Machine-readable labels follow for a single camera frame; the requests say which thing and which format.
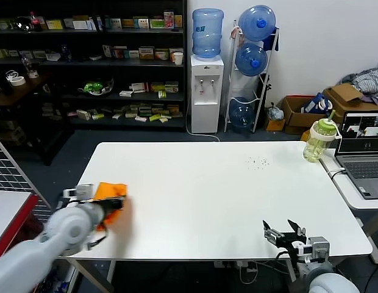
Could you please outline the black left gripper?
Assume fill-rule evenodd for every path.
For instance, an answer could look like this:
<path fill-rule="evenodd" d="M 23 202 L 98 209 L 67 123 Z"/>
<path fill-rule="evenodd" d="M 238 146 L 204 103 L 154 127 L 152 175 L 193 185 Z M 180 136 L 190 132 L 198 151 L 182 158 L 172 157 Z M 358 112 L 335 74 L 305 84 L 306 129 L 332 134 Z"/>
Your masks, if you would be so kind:
<path fill-rule="evenodd" d="M 110 215 L 124 207 L 125 197 L 110 197 L 99 200 L 99 205 L 104 211 L 104 215 Z"/>

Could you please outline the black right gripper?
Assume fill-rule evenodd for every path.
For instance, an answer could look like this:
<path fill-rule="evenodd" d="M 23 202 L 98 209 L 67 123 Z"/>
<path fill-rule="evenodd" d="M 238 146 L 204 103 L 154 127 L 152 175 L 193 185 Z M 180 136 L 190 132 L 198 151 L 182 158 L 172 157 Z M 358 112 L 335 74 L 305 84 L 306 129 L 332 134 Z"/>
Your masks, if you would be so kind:
<path fill-rule="evenodd" d="M 305 228 L 300 227 L 296 222 L 288 219 L 288 223 L 294 232 L 280 233 L 272 229 L 266 221 L 263 222 L 264 237 L 268 242 L 277 244 L 277 248 L 285 248 L 287 251 L 297 252 L 298 249 L 293 245 L 295 242 L 306 244 L 307 236 Z"/>

